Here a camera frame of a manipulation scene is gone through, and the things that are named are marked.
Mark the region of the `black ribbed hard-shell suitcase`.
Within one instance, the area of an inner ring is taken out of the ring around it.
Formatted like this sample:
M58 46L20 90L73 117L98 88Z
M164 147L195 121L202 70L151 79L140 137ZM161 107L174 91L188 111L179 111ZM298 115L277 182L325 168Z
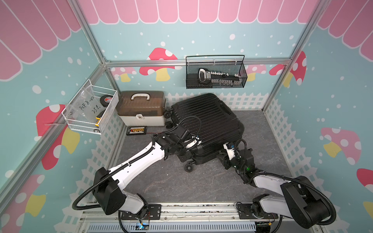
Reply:
M177 155L181 162L196 165L224 154L224 144L237 142L245 130L232 110L212 93L177 102L164 111L164 117L188 130L191 136L197 136L198 145L194 146L192 141L189 149Z

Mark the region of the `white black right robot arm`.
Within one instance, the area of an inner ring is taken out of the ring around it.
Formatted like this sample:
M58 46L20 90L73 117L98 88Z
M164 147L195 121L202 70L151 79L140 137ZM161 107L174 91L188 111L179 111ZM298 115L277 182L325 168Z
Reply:
M244 149L239 149L239 143L244 143ZM255 218L278 215L281 221L284 217L289 217L305 229L335 222L337 211L333 203L307 177L293 178L258 169L252 149L247 147L245 140L225 143L217 158L226 170L234 168L244 184L279 195L272 197L262 194L253 198L250 212Z

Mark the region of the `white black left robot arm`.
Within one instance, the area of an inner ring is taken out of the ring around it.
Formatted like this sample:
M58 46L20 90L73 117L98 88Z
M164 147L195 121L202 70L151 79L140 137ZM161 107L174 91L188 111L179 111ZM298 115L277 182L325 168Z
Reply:
M202 127L199 117L188 116L173 129L152 135L151 142L127 161L108 170L97 170L93 185L76 198L72 209L83 211L102 208L106 215L129 212L138 219L145 218L149 212L148 203L140 194L131 194L125 188L154 163L167 160L170 155L191 154L201 140L198 133L194 134L183 126L189 119L195 119L199 129Z

